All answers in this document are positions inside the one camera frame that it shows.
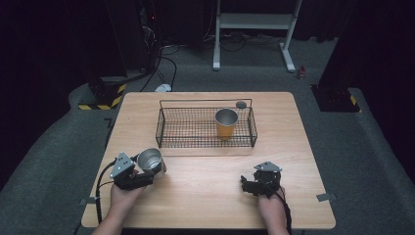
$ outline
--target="gray carpet floor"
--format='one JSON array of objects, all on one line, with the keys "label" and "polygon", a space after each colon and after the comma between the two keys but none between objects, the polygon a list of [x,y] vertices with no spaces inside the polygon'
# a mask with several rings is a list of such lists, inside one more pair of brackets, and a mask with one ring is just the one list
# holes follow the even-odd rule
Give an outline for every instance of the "gray carpet floor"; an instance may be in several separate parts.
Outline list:
[{"label": "gray carpet floor", "polygon": [[[286,70],[276,43],[263,38],[223,43],[221,70],[213,71],[212,48],[168,47],[163,55],[177,65],[173,92],[289,91],[300,116],[337,221],[331,230],[295,230],[294,234],[415,234],[415,187],[393,154],[359,89],[350,88],[361,113],[322,113],[310,89],[317,84],[336,40],[293,40],[290,53],[306,78]],[[170,83],[174,65],[161,60]],[[140,91],[147,78],[126,86]],[[161,85],[155,75],[144,92]],[[69,95],[71,110],[36,141],[0,194],[0,234],[73,234],[82,218],[119,109],[82,111],[77,107],[87,86]],[[80,226],[77,234],[92,229]],[[263,231],[137,230],[135,234],[263,234]]]}]

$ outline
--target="wire mesh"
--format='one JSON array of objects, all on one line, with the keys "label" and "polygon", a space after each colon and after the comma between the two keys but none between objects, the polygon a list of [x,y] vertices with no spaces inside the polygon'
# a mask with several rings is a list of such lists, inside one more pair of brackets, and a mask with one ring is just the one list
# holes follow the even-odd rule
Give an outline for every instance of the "wire mesh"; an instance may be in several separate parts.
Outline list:
[{"label": "wire mesh", "polygon": [[[189,103],[198,105],[191,108],[167,108],[165,102],[161,101],[159,122],[156,139],[159,148],[218,148],[218,147],[254,147],[257,134],[254,122],[254,110],[250,105],[245,108],[235,107],[235,100],[217,100],[233,102],[234,107],[203,107],[210,106],[216,101],[191,101]],[[178,104],[189,104],[180,100]],[[216,121],[214,116],[220,109],[227,108],[238,114],[233,135],[229,140],[221,140],[217,136]]]}]

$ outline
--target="person's arm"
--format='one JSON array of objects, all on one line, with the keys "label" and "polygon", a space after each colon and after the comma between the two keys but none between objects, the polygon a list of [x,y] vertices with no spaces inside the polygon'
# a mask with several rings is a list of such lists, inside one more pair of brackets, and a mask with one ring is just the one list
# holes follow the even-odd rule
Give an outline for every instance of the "person's arm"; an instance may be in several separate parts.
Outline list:
[{"label": "person's arm", "polygon": [[264,195],[258,196],[259,213],[262,216],[269,235],[288,235],[284,205],[277,195],[269,199]]},{"label": "person's arm", "polygon": [[138,196],[145,187],[131,191],[121,190],[116,185],[111,188],[111,206],[107,216],[98,225],[92,234],[117,235],[121,234],[124,221],[134,207]]}]

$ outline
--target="white metal stand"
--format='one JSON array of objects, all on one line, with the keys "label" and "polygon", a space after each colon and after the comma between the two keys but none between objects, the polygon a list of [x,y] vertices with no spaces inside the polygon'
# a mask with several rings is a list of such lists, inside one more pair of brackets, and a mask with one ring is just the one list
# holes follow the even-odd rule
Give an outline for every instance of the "white metal stand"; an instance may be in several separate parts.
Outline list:
[{"label": "white metal stand", "polygon": [[297,0],[292,14],[230,14],[220,12],[220,1],[217,0],[216,30],[213,51],[213,70],[220,70],[220,29],[221,28],[257,28],[257,29],[285,29],[287,36],[280,48],[289,72],[296,71],[288,47],[293,36],[302,0]]}]

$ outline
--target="yellow and black hazard tape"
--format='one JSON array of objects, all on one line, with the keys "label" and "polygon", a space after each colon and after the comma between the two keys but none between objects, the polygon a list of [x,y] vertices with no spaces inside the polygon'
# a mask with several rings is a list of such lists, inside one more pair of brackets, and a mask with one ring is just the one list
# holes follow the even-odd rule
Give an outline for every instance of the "yellow and black hazard tape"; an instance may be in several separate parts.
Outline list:
[{"label": "yellow and black hazard tape", "polygon": [[122,93],[125,90],[125,86],[126,86],[126,84],[122,84],[118,88],[118,90],[117,90],[114,98],[112,99],[112,101],[107,103],[107,104],[99,104],[99,103],[96,103],[96,104],[78,104],[78,107],[81,110],[112,110],[112,109],[115,109],[116,106],[121,101]]}]

